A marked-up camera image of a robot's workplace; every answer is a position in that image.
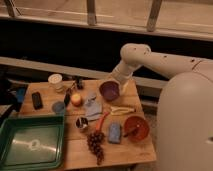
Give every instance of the banana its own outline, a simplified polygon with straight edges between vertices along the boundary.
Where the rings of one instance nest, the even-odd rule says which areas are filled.
[[[111,106],[111,115],[123,115],[135,112],[135,108],[126,106]]]

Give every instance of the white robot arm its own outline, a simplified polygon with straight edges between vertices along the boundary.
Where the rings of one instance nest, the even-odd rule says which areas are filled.
[[[158,103],[158,171],[213,170],[213,61],[126,44],[111,76],[123,85],[141,66],[170,79]]]

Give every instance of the bunch of grapes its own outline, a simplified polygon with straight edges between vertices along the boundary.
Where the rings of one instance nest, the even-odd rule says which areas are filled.
[[[104,134],[100,131],[90,133],[87,137],[87,144],[89,150],[96,155],[97,165],[100,165],[104,159],[103,148],[101,143],[103,142]]]

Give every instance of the blue sponge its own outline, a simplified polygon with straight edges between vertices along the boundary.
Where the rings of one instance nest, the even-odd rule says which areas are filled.
[[[108,142],[113,144],[119,144],[121,139],[121,125],[113,122],[109,126]]]

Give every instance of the green tray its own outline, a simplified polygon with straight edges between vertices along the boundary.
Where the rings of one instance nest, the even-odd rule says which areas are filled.
[[[0,129],[0,170],[57,168],[63,139],[63,115],[8,118]]]

